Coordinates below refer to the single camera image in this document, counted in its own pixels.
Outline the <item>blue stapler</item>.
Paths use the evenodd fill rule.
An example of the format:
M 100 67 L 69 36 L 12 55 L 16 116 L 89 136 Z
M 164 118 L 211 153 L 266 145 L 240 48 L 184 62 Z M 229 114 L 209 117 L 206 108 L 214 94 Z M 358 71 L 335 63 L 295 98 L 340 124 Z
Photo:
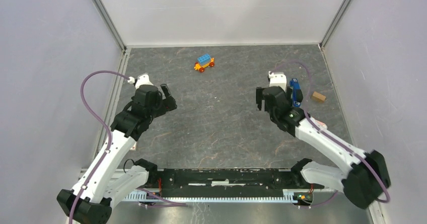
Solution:
M 292 104 L 294 107 L 300 107 L 303 100 L 303 93 L 297 78 L 290 80 L 290 88 L 292 90 Z

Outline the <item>pink white staple remover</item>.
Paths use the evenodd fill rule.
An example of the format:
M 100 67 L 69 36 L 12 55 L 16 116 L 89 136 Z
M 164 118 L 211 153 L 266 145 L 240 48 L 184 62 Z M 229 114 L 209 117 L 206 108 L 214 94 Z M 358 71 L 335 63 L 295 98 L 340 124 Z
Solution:
M 328 129 L 328 127 L 327 127 L 327 125 L 324 123 L 324 122 L 322 122 L 322 121 L 319 121 L 319 120 L 315 120 L 315 122 L 319 125 L 319 126 L 321 126 L 322 128 L 324 128 L 324 129 Z

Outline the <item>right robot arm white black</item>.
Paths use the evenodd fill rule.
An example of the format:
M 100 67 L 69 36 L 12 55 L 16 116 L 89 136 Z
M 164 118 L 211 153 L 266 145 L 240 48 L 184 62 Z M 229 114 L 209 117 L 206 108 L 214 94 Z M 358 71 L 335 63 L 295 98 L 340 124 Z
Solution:
M 361 209 L 375 201 L 391 200 L 391 180 L 381 153 L 368 153 L 321 127 L 304 109 L 293 107 L 279 86 L 257 87 L 256 106 L 266 111 L 281 131 L 311 145 L 335 164 L 331 167 L 310 159 L 299 161 L 291 173 L 294 186 L 303 188 L 310 183 L 334 189 Z

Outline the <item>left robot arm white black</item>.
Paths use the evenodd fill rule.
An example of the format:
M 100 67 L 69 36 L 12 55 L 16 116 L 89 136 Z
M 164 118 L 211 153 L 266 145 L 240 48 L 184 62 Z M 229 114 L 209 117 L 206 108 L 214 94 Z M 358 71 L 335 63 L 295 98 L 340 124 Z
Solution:
M 166 84 L 145 84 L 136 89 L 131 101 L 114 117 L 107 142 L 88 170 L 72 189 L 62 189 L 57 196 L 70 223 L 106 223 L 117 204 L 134 189 L 157 184 L 158 173 L 141 165 L 131 167 L 115 181 L 111 178 L 152 121 L 176 108 Z

